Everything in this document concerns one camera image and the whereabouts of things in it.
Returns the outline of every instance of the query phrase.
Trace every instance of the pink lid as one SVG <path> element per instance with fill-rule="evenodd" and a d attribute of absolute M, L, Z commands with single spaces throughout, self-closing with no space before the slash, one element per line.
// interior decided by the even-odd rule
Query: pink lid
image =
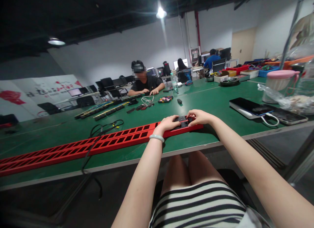
<path fill-rule="evenodd" d="M 269 79 L 284 79 L 294 76 L 295 74 L 299 74 L 299 71 L 293 70 L 279 70 L 279 71 L 272 71 L 267 73 L 267 78 Z"/>

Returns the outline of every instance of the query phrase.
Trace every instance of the white bracelet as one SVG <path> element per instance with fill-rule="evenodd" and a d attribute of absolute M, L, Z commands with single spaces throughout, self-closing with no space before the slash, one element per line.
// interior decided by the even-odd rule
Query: white bracelet
<path fill-rule="evenodd" d="M 154 138 L 160 140 L 162 143 L 165 141 L 165 139 L 162 136 L 159 135 L 150 135 L 149 138 Z"/>

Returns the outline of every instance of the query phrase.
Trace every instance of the striped skirt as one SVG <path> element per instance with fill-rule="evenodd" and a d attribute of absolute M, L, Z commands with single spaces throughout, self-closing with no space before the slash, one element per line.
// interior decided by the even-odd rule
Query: striped skirt
<path fill-rule="evenodd" d="M 245 212 L 245 205 L 227 184 L 208 181 L 163 194 L 149 227 L 231 228 Z"/>

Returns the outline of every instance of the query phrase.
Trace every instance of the white cable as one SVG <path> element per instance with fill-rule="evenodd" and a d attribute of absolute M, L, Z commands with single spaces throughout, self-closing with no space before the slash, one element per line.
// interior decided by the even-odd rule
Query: white cable
<path fill-rule="evenodd" d="M 270 117 L 273 117 L 274 119 L 277 120 L 277 123 L 276 123 L 275 125 L 270 125 L 270 124 L 268 124 L 268 122 L 264 119 L 264 116 L 262 116 L 263 121 L 264 121 L 267 125 L 269 125 L 269 126 L 277 126 L 277 125 L 279 124 L 279 119 L 278 119 L 277 117 L 275 117 L 274 115 L 272 115 L 272 114 L 270 114 L 270 113 L 266 113 L 266 115 L 267 115 L 267 116 L 270 116 Z"/>
<path fill-rule="evenodd" d="M 146 99 L 146 97 L 153 97 L 153 99 L 152 100 L 149 100 L 149 99 Z M 148 106 L 148 105 L 150 105 L 153 101 L 154 101 L 154 96 L 152 96 L 152 95 L 149 95 L 149 96 L 144 96 L 144 97 L 142 97 L 142 102 L 143 102 L 143 104 L 145 104 L 146 106 Z"/>

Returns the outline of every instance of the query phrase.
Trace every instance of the hand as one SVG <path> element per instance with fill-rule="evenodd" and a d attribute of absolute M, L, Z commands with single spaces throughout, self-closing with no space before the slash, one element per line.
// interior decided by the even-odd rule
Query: hand
<path fill-rule="evenodd" d="M 155 128 L 154 134 L 162 136 L 166 130 L 171 130 L 177 126 L 180 126 L 180 122 L 173 122 L 176 117 L 178 117 L 178 115 L 164 118 L 161 123 Z"/>
<path fill-rule="evenodd" d="M 146 92 L 149 92 L 149 90 L 148 90 L 148 89 L 143 89 L 143 90 L 142 90 L 142 94 L 144 94 L 144 93 L 146 93 Z"/>
<path fill-rule="evenodd" d="M 151 94 L 155 95 L 155 94 L 158 94 L 158 93 L 159 93 L 159 91 L 158 91 L 157 89 L 153 89 L 153 90 L 150 92 L 149 95 L 151 95 Z"/>
<path fill-rule="evenodd" d="M 198 109 L 190 110 L 186 117 L 195 118 L 194 121 L 190 122 L 189 126 L 194 126 L 196 124 L 210 124 L 212 120 L 216 118 L 214 115 Z"/>

